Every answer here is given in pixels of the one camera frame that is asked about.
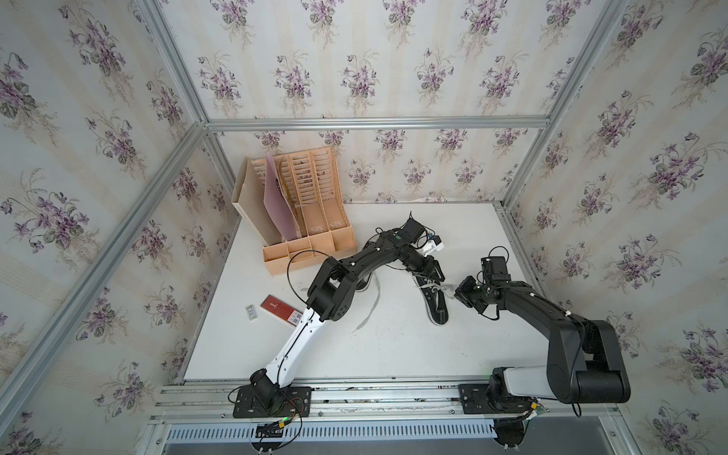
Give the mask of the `black canvas sneaker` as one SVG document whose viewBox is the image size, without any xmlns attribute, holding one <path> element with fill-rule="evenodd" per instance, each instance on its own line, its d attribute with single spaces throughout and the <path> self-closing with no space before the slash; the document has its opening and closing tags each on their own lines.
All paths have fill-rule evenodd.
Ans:
<svg viewBox="0 0 728 455">
<path fill-rule="evenodd" d="M 366 280 L 364 288 L 356 290 L 353 309 L 360 321 L 352 330 L 354 335 L 362 330 L 373 318 L 373 313 L 379 307 L 381 299 L 381 284 L 376 272 L 373 272 Z"/>
<path fill-rule="evenodd" d="M 449 322 L 449 288 L 442 281 L 434 278 L 426 278 L 421 275 L 414 277 L 415 284 L 419 289 L 428 312 L 428 318 L 437 326 L 444 326 Z"/>
</svg>

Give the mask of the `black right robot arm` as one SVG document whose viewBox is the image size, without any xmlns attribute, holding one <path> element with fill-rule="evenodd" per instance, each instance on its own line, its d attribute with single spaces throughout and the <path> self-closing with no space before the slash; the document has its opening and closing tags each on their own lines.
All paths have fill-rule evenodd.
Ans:
<svg viewBox="0 0 728 455">
<path fill-rule="evenodd" d="M 455 297 L 478 314 L 490 305 L 512 313 L 548 341 L 543 372 L 526 367 L 496 369 L 513 396 L 555 399 L 565 404 L 622 404 L 631 398 L 631 384 L 615 329 L 604 320 L 588 320 L 538 294 L 526 282 L 479 284 L 468 276 Z"/>
</svg>

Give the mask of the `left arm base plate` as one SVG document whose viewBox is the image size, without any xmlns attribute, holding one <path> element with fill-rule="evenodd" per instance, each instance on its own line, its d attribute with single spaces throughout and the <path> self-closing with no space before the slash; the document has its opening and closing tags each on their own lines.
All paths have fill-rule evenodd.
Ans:
<svg viewBox="0 0 728 455">
<path fill-rule="evenodd" d="M 233 400 L 234 418 L 309 417 L 313 389 L 310 387 L 273 388 L 262 392 L 253 385 L 242 386 Z"/>
</svg>

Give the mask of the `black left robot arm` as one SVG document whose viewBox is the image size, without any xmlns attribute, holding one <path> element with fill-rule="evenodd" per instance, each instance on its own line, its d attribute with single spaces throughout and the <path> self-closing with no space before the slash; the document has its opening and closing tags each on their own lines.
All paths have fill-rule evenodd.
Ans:
<svg viewBox="0 0 728 455">
<path fill-rule="evenodd" d="M 241 396 L 251 395 L 252 403 L 270 416 L 297 403 L 287 388 L 296 376 L 304 349 L 318 331 L 345 316 L 356 292 L 364 289 L 383 265 L 402 263 L 423 296 L 430 321 L 439 326 L 446 324 L 449 311 L 442 289 L 446 277 L 432 256 L 441 248 L 439 235 L 410 220 L 402 227 L 377 233 L 353 256 L 325 259 L 307 290 L 306 309 L 294 333 L 267 366 L 250 376 Z"/>
</svg>

